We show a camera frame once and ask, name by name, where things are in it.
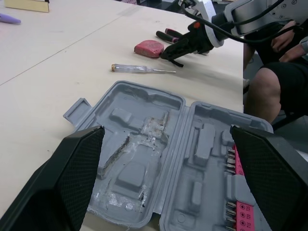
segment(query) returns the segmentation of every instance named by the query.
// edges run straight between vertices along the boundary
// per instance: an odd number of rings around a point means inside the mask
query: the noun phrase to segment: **clear screwdriver handle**
[[[123,72],[123,73],[149,73],[149,72],[153,72],[153,69],[148,68],[147,66],[123,65],[123,64],[113,64],[111,66],[111,69],[114,72]]]

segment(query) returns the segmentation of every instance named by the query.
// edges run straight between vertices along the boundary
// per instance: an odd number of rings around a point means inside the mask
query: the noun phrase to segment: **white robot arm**
[[[277,21],[294,20],[299,25],[308,19],[308,0],[237,0],[226,6],[225,11],[216,15],[211,0],[188,0],[182,3],[190,6],[194,14],[199,14],[203,19],[217,26],[221,23],[229,23],[234,27],[229,32],[242,37],[262,27]],[[251,22],[250,19],[265,13],[262,17]],[[222,45],[219,38],[215,39],[215,32],[205,26],[207,35],[214,47]]]
[[[161,54],[162,59],[178,66],[182,65],[175,59],[188,53],[204,53],[221,47],[227,38],[244,43],[262,43],[308,23],[308,0],[237,0],[228,4],[220,14],[215,13],[211,0],[180,0],[179,4],[185,15],[196,22],[188,26],[188,33]],[[262,40],[241,38],[270,23],[287,20],[294,20],[297,25]],[[308,53],[307,40],[304,39],[302,44]]]

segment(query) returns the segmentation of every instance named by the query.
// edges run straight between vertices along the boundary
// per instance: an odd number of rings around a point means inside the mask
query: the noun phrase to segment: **knee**
[[[261,68],[251,81],[249,92],[259,98],[280,96],[278,77],[270,69]]]

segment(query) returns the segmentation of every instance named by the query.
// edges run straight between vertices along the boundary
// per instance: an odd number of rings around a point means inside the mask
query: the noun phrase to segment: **tool case compartment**
[[[75,131],[105,127],[89,212],[131,228],[158,213],[163,231],[222,231],[226,203],[240,201],[253,206],[256,230],[270,231],[244,177],[226,171],[230,126],[272,132],[265,120],[125,81],[64,117]]]

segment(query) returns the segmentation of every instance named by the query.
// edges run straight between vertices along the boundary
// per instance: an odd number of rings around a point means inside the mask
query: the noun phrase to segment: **table surface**
[[[204,101],[241,112],[243,46],[232,40],[209,56],[189,54],[168,61],[133,53],[157,30],[185,33],[184,15],[109,0],[53,0],[50,13],[3,8],[22,20],[0,24],[0,216],[32,173],[73,131],[63,114],[80,97],[93,106],[118,80],[180,94],[187,105]],[[112,73],[111,64],[177,70],[174,75]],[[142,230],[158,230],[155,217]],[[83,231],[126,230],[87,214]]]

